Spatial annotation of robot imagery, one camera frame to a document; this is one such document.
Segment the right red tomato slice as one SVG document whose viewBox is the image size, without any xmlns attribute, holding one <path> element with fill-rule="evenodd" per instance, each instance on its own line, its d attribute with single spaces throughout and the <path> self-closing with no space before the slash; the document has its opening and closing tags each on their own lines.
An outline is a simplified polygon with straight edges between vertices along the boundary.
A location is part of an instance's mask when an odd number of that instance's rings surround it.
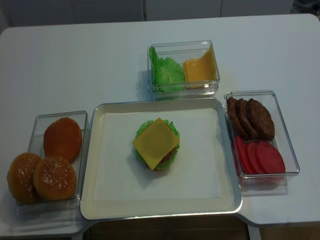
<svg viewBox="0 0 320 240">
<path fill-rule="evenodd" d="M 256 145 L 256 157 L 267 174 L 283 174 L 286 172 L 281 154 L 268 142 L 260 141 Z"/>
</svg>

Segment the right brown meat patty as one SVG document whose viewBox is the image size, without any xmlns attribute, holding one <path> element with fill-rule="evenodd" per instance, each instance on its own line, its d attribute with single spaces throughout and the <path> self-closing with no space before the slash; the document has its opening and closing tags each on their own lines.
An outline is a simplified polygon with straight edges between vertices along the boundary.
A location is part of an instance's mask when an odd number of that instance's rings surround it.
<svg viewBox="0 0 320 240">
<path fill-rule="evenodd" d="M 275 137 L 275 126 L 269 111 L 257 100 L 251 98 L 247 103 L 247 117 L 263 141 L 271 141 Z"/>
</svg>

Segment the left red tomato slice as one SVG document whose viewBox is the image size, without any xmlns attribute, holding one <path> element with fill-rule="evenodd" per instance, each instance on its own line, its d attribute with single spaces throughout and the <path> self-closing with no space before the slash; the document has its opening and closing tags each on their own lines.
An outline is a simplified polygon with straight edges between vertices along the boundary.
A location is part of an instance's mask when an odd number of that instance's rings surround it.
<svg viewBox="0 0 320 240">
<path fill-rule="evenodd" d="M 238 153 L 239 161 L 241 163 L 242 172 L 244 174 L 252 174 L 249 158 L 247 155 L 247 145 L 239 136 L 235 139 L 236 150 Z"/>
</svg>

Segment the clear bun container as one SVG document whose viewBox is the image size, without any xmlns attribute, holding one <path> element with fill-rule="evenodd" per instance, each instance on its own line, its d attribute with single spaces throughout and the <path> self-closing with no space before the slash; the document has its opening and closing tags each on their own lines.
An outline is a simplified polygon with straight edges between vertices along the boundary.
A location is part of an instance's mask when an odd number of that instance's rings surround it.
<svg viewBox="0 0 320 240">
<path fill-rule="evenodd" d="M 73 163 L 69 162 L 72 165 L 76 175 L 76 187 L 73 197 L 69 199 L 47 201 L 43 200 L 38 195 L 39 201 L 30 204 L 20 204 L 17 202 L 19 206 L 39 206 L 41 204 L 55 204 L 58 207 L 68 207 L 70 204 L 79 200 L 81 182 L 83 177 L 82 171 L 84 170 L 85 150 L 87 146 L 86 144 L 88 142 L 87 137 L 89 134 L 88 115 L 85 111 L 39 115 L 38 117 L 36 117 L 27 153 L 36 154 L 41 157 L 41 160 L 46 158 L 47 156 L 45 155 L 43 146 L 45 131 L 52 123 L 65 117 L 74 120 L 79 125 L 82 133 L 82 146 L 80 153 Z"/>
</svg>

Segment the middle red tomato slice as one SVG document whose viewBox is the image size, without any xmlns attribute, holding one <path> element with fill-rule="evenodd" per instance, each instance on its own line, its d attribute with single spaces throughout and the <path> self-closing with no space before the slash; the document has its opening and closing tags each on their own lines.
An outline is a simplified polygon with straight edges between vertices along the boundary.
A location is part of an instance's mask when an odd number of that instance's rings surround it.
<svg viewBox="0 0 320 240">
<path fill-rule="evenodd" d="M 252 172 L 254 174 L 265 174 L 264 169 L 262 168 L 260 162 L 258 161 L 257 152 L 256 152 L 257 145 L 258 143 L 255 141 L 249 142 L 247 144 L 246 153 L 248 156 L 248 161 L 252 169 Z"/>
</svg>

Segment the brown meat patty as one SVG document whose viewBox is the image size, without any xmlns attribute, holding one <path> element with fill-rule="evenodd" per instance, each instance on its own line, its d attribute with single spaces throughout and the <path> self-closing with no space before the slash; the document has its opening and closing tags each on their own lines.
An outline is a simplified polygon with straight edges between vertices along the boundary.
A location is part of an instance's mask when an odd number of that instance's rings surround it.
<svg viewBox="0 0 320 240">
<path fill-rule="evenodd" d="M 246 133 L 246 131 L 243 129 L 240 123 L 240 120 L 238 118 L 237 111 L 236 111 L 236 103 L 237 103 L 237 100 L 233 97 L 229 97 L 227 99 L 227 114 L 232 123 L 233 129 L 236 131 L 238 136 L 247 141 L 250 139 L 250 136 Z"/>
<path fill-rule="evenodd" d="M 275 126 L 269 111 L 257 100 L 251 98 L 247 103 L 247 117 L 263 141 L 271 141 L 275 137 Z"/>
<path fill-rule="evenodd" d="M 257 140 L 259 138 L 259 135 L 257 131 L 254 129 L 254 127 L 252 126 L 251 122 L 249 121 L 249 118 L 247 116 L 247 105 L 248 105 L 247 100 L 244 100 L 243 98 L 237 100 L 236 106 L 235 106 L 237 117 L 240 121 L 240 124 L 243 130 L 248 135 L 248 138 L 250 140 Z"/>
</svg>

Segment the sesame bun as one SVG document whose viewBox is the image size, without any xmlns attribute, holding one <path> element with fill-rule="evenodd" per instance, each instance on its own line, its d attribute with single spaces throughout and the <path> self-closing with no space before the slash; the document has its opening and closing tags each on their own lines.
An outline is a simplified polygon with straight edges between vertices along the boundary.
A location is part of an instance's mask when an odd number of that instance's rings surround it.
<svg viewBox="0 0 320 240">
<path fill-rule="evenodd" d="M 19 154 L 10 165 L 6 177 L 8 188 L 19 204 L 33 204 L 40 200 L 33 184 L 34 170 L 40 160 L 40 156 L 25 152 Z"/>
<path fill-rule="evenodd" d="M 45 201 L 70 199 L 76 190 L 76 173 L 65 158 L 48 156 L 36 165 L 33 185 Z"/>
</svg>

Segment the brown patty on burger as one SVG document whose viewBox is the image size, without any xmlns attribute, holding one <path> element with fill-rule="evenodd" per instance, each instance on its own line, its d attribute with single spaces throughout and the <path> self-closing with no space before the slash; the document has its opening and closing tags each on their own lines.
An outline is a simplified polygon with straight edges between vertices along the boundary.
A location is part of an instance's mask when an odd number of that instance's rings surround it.
<svg viewBox="0 0 320 240">
<path fill-rule="evenodd" d="M 174 148 L 160 161 L 160 163 L 157 166 L 160 167 L 162 165 L 167 164 L 175 152 L 176 152 L 176 149 Z"/>
</svg>

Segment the yellow cheese slice on burger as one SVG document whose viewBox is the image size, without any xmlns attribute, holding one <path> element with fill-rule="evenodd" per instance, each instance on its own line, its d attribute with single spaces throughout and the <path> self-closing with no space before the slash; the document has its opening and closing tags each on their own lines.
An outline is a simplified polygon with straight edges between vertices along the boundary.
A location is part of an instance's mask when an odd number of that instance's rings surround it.
<svg viewBox="0 0 320 240">
<path fill-rule="evenodd" d="M 161 118 L 154 120 L 132 142 L 135 150 L 139 152 L 152 171 L 178 143 L 180 143 L 180 138 L 176 137 Z"/>
</svg>

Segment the clear lettuce cheese container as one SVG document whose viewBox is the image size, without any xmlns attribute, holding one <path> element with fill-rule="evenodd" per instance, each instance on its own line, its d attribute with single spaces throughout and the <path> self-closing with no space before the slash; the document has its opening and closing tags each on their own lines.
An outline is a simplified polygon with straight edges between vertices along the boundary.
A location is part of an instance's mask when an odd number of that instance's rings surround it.
<svg viewBox="0 0 320 240">
<path fill-rule="evenodd" d="M 147 84 L 156 99 L 214 95 L 220 73 L 211 40 L 152 44 Z"/>
</svg>

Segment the green lettuce in container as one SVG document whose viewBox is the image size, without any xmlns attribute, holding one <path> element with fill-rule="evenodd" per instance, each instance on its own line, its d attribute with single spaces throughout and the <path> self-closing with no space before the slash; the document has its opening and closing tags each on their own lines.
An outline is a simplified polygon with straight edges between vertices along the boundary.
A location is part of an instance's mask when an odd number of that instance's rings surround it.
<svg viewBox="0 0 320 240">
<path fill-rule="evenodd" d="M 173 92 L 184 89 L 185 75 L 182 66 L 173 58 L 159 58 L 154 47 L 149 49 L 153 84 L 156 92 Z"/>
</svg>

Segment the white paper tray liner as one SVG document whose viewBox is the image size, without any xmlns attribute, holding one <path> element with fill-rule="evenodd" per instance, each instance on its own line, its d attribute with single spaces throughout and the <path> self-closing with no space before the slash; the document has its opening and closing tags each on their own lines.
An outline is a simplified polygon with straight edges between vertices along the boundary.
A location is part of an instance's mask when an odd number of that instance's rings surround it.
<svg viewBox="0 0 320 240">
<path fill-rule="evenodd" d="M 157 118 L 173 122 L 180 134 L 175 161 L 163 171 L 151 171 L 141 164 L 133 146 L 139 127 Z M 209 108 L 106 114 L 94 200 L 217 198 L 217 122 L 216 112 Z"/>
</svg>

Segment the white metal serving tray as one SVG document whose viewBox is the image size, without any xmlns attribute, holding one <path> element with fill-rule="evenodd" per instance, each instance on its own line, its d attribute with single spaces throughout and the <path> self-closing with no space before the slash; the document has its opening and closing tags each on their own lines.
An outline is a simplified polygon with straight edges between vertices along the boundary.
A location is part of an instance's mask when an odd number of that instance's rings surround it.
<svg viewBox="0 0 320 240">
<path fill-rule="evenodd" d="M 217 116 L 219 155 L 215 157 L 219 196 L 159 200 L 94 200 L 94 190 L 102 150 L 106 114 L 170 112 L 212 109 Z M 243 198 L 234 164 L 225 112 L 216 98 L 190 98 L 99 105 L 92 118 L 91 136 L 84 174 L 80 212 L 87 220 L 157 218 L 190 215 L 223 215 L 237 213 Z"/>
</svg>

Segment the left brown meat patty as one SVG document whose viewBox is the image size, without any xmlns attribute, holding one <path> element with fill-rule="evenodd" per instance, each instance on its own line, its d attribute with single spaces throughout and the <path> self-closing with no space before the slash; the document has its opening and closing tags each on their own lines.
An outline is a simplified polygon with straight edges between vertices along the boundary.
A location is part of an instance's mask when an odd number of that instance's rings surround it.
<svg viewBox="0 0 320 240">
<path fill-rule="evenodd" d="M 240 123 L 240 120 L 238 118 L 237 111 L 236 111 L 236 103 L 237 103 L 237 100 L 233 97 L 229 97 L 227 99 L 227 114 L 232 123 L 233 129 L 236 131 L 238 136 L 247 141 L 250 139 L 250 136 L 246 133 L 246 131 L 243 129 Z"/>
</svg>

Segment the green lettuce leaf on burger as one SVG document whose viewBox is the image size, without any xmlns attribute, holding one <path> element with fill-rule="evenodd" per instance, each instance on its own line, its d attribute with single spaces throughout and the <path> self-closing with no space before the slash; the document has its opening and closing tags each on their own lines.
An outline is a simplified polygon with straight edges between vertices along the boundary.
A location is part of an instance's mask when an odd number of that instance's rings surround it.
<svg viewBox="0 0 320 240">
<path fill-rule="evenodd" d="M 176 129 L 176 127 L 175 127 L 175 125 L 174 125 L 174 123 L 173 123 L 172 121 L 169 121 L 169 120 L 167 120 L 167 119 L 163 119 L 162 121 L 163 121 L 163 122 L 168 126 L 168 128 L 175 134 L 176 137 L 180 138 L 180 133 L 179 133 L 179 131 Z M 146 122 L 144 122 L 144 123 L 140 126 L 140 128 L 137 130 L 135 137 L 137 138 L 139 135 L 141 135 L 153 122 L 154 122 L 154 120 L 147 120 Z M 158 167 L 158 165 L 157 165 L 157 166 L 153 169 L 153 171 L 157 172 L 157 171 L 163 171 L 163 170 L 168 169 L 168 168 L 174 163 L 179 148 L 180 148 L 180 143 L 178 143 L 178 144 L 174 147 L 174 149 L 176 149 L 176 150 L 175 150 L 175 153 L 173 154 L 173 156 L 171 157 L 170 161 L 169 161 L 168 163 L 166 163 L 165 165 L 161 165 L 160 167 Z M 146 161 L 143 159 L 143 157 L 140 155 L 140 153 L 139 153 L 137 150 L 135 151 L 135 153 L 136 153 L 136 156 L 137 156 L 138 161 L 139 161 L 142 165 L 146 166 L 146 167 L 149 169 L 150 167 L 147 165 Z"/>
</svg>

